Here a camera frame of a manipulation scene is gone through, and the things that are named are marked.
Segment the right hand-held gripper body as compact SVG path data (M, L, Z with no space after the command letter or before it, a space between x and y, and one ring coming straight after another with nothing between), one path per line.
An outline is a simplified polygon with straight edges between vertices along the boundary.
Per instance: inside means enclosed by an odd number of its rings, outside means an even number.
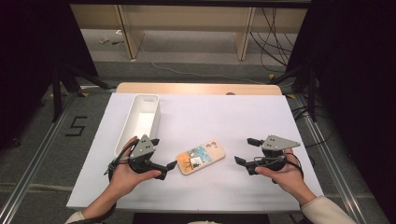
M261 157L255 157L253 161L247 161L245 168L249 175L256 175L257 167L266 167L272 171L280 171L286 164L295 166L301 170L299 159L293 155L297 162L290 161L287 156L286 149L299 147L299 142L289 140L276 135L268 135L259 148L262 150Z

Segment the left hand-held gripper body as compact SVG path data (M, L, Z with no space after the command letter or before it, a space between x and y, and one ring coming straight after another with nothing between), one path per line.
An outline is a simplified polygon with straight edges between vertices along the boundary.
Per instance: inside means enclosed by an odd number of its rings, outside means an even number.
M151 139L144 134L136 143L134 143L128 159L129 166L138 174L151 170L158 170L161 174L157 176L157 179L165 180L168 172L166 166L157 164L150 159L156 150L156 146L152 145L150 140Z

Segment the white plastic storage box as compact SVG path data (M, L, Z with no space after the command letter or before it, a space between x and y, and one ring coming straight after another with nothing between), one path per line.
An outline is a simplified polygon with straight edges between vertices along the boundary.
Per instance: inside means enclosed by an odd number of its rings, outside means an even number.
M160 117L160 97L155 94L137 94L128 110L114 155L119 156L124 145L134 136L141 139L145 134L148 138L154 139Z

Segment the person's left hand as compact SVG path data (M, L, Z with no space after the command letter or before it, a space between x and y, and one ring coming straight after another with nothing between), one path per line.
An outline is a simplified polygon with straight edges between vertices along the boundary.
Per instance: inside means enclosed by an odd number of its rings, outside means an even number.
M106 188L106 194L112 198L120 198L132 192L138 184L157 177L160 174L161 172L158 170L138 174L127 163L119 164Z

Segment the person's right hand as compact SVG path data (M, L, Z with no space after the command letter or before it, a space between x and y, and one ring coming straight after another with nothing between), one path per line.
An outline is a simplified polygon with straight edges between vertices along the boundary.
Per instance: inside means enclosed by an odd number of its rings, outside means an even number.
M300 204L308 200L312 192L304 182L301 172L293 165L286 164L280 171L272 171L266 167L257 167L255 171L275 180L287 193L291 194Z

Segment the white table mat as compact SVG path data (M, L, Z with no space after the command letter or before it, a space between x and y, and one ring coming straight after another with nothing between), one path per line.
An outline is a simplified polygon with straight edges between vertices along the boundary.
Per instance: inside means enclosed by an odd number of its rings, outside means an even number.
M89 205L107 186L104 172L115 158L115 147L128 116L134 93L113 93L67 203L68 208ZM165 180L150 179L118 200L117 208L150 213L277 213L297 212L299 204L271 178L249 175L234 156L253 161L262 155L247 138L273 134L301 143L293 149L304 170L304 181L322 195L302 138L282 95L174 95L160 94L160 139L152 161L161 165L178 154L218 140L225 158L183 175L176 167Z

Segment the wooden table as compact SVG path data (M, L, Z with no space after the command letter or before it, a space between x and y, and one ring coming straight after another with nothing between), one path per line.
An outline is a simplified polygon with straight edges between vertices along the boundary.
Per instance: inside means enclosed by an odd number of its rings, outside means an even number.
M116 93L281 95L277 85L122 82Z

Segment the black stand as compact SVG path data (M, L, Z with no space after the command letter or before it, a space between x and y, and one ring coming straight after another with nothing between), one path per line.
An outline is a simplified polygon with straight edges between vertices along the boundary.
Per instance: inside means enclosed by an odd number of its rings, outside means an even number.
M78 84L76 77L82 77L104 90L115 89L115 86L111 86L100 80L98 77L92 76L75 66L65 63L56 64L52 71L52 93L54 104L53 122L57 121L63 112L61 86L65 86L68 92L81 93L82 88Z
M294 81L291 85L291 89L294 92L303 92L304 90L308 91L308 103L306 112L310 116L310 118L316 122L316 114L315 114L315 95L316 95L316 75L312 68L308 65L298 65L295 68L290 69L285 72L280 77L276 77L269 82L269 85L277 85L288 78L294 78Z

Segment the black curtain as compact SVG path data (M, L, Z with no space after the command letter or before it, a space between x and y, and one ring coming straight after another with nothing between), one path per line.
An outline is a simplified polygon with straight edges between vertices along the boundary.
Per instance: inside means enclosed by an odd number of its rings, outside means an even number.
M289 67L302 64L396 224L396 0L310 0Z
M0 149L54 80L78 91L77 77L100 83L69 3L0 0Z

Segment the beige wooden shelf unit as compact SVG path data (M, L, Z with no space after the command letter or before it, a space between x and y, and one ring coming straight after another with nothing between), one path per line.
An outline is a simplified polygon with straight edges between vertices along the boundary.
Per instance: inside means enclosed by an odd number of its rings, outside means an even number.
M231 32L243 61L250 33L297 34L306 10L279 7L71 6L81 29L121 30L127 55L134 59L146 31Z

